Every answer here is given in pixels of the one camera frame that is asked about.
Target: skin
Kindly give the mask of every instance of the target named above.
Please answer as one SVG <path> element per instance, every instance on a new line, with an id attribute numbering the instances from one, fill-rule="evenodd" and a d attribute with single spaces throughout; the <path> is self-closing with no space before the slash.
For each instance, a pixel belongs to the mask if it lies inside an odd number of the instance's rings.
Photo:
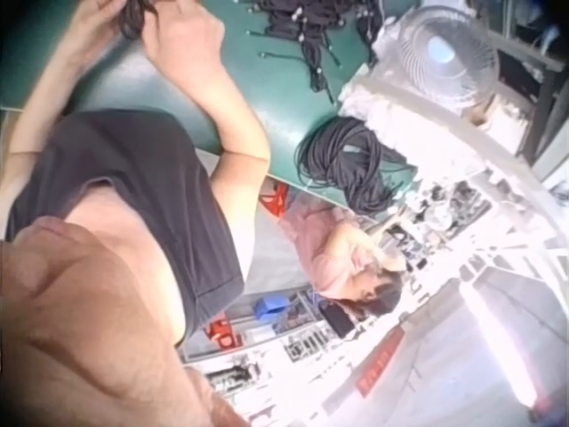
<path id="1" fill-rule="evenodd" d="M 350 257 L 354 248 L 359 247 L 372 254 L 377 262 L 376 265 L 355 274 L 342 288 L 322 292 L 322 295 L 334 300 L 354 302 L 365 300 L 373 297 L 373 290 L 377 286 L 389 283 L 388 278 L 378 274 L 381 269 L 404 271 L 405 258 L 402 254 L 397 257 L 388 256 L 378 247 L 383 233 L 393 225 L 400 223 L 404 217 L 405 210 L 401 210 L 374 227 L 370 234 L 353 226 L 350 222 L 339 223 L 326 240 L 324 254 L 334 258 Z"/>
<path id="2" fill-rule="evenodd" d="M 12 135 L 0 231 L 78 78 L 113 39 L 124 4 L 79 4 Z M 211 185 L 239 248 L 251 238 L 268 170 L 266 135 L 221 64 L 222 23 L 191 0 L 156 8 L 143 31 L 147 56 L 218 128 L 224 152 Z M 173 344 L 185 320 L 163 256 L 139 215 L 105 187 L 90 190 L 68 218 L 40 218 L 13 244 L 1 243 L 0 396 L 25 416 L 19 425 L 246 425 L 181 366 Z"/>

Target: dark gray t-shirt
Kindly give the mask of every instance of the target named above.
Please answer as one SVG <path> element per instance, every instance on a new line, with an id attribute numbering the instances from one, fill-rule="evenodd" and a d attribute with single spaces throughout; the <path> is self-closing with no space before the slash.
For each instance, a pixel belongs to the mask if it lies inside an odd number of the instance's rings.
<path id="1" fill-rule="evenodd" d="M 243 292 L 207 172 L 184 129 L 165 113 L 106 110 L 63 118 L 14 201 L 6 240 L 40 216 L 65 218 L 101 182 L 142 217 L 164 250 L 184 303 L 186 337 Z"/>

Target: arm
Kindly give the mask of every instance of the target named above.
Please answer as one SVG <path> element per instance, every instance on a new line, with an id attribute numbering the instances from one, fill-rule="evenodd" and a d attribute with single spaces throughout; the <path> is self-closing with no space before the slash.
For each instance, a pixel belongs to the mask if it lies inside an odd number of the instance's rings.
<path id="1" fill-rule="evenodd" d="M 406 269 L 406 262 L 402 254 L 390 256 L 378 247 L 383 232 L 398 221 L 399 217 L 393 216 L 378 224 L 378 229 L 371 236 L 349 222 L 341 222 L 326 240 L 324 253 L 333 257 L 349 256 L 352 249 L 358 246 L 372 254 L 385 269 L 403 271 Z"/>
<path id="2" fill-rule="evenodd" d="M 349 222 L 336 226 L 326 240 L 324 253 L 332 257 L 347 256 L 356 246 L 370 252 L 375 258 L 381 258 L 381 251 L 372 238 Z"/>
<path id="3" fill-rule="evenodd" d="M 212 175 L 213 194 L 232 231 L 248 224 L 252 233 L 270 150 L 259 120 L 221 63 L 223 24 L 195 0 L 160 2 L 156 9 L 157 16 L 147 13 L 142 33 L 147 55 L 216 124 L 223 154 Z"/>
<path id="4" fill-rule="evenodd" d="M 213 427 L 249 427 L 249 423 L 217 394 L 213 396 L 212 424 Z"/>
<path id="5" fill-rule="evenodd" d="M 68 103 L 80 76 L 99 58 L 115 33 L 109 23 L 125 0 L 84 0 L 69 24 L 18 119 L 0 177 L 0 236 L 14 199 L 28 182 L 47 134 Z"/>

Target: green tabletop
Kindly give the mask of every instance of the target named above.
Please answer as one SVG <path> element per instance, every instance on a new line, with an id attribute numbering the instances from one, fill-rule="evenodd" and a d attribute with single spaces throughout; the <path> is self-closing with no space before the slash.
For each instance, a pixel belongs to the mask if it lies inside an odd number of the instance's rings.
<path id="1" fill-rule="evenodd" d="M 4 43 L 0 68 L 3 109 L 21 109 L 67 26 L 76 0 L 40 3 L 42 7 L 30 11 Z M 223 62 L 268 132 L 272 148 L 271 175 L 304 189 L 293 161 L 294 151 L 304 137 L 335 114 L 337 108 L 326 93 L 313 93 L 309 89 L 309 72 L 303 64 L 296 60 L 259 57 L 259 52 L 301 55 L 297 44 L 246 34 L 248 29 L 262 31 L 266 27 L 264 13 L 250 13 L 246 4 L 230 0 L 203 0 L 202 3 L 226 25 Z M 337 96 L 365 61 L 367 52 L 353 22 L 343 30 L 330 31 L 330 37 L 342 66 L 338 68 L 323 52 L 323 68 Z M 168 111 L 185 126 L 197 148 L 212 153 L 220 151 L 209 119 L 156 72 L 138 42 L 120 41 L 83 78 L 71 106 L 73 109 Z M 395 184 L 411 179 L 410 173 L 391 176 Z M 319 189 L 316 193 L 345 205 L 344 196 L 336 189 Z"/>

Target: red object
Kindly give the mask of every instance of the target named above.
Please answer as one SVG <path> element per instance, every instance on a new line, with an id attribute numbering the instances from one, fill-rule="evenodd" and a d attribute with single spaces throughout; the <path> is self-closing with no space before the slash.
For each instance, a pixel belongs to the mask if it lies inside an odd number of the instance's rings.
<path id="1" fill-rule="evenodd" d="M 276 218 L 280 218 L 285 213 L 286 197 L 288 196 L 288 185 L 278 182 L 275 185 L 275 194 L 260 195 L 259 201 Z"/>
<path id="2" fill-rule="evenodd" d="M 364 398 L 370 394 L 375 384 L 380 380 L 381 375 L 399 348 L 399 344 L 403 341 L 404 335 L 403 328 L 395 326 L 388 332 L 378 350 L 374 352 L 372 360 L 365 367 L 364 373 L 356 383 L 357 389 Z"/>
<path id="3" fill-rule="evenodd" d="M 204 331 L 207 337 L 215 341 L 222 350 L 243 347 L 243 338 L 233 333 L 233 328 L 225 315 L 218 316 Z"/>

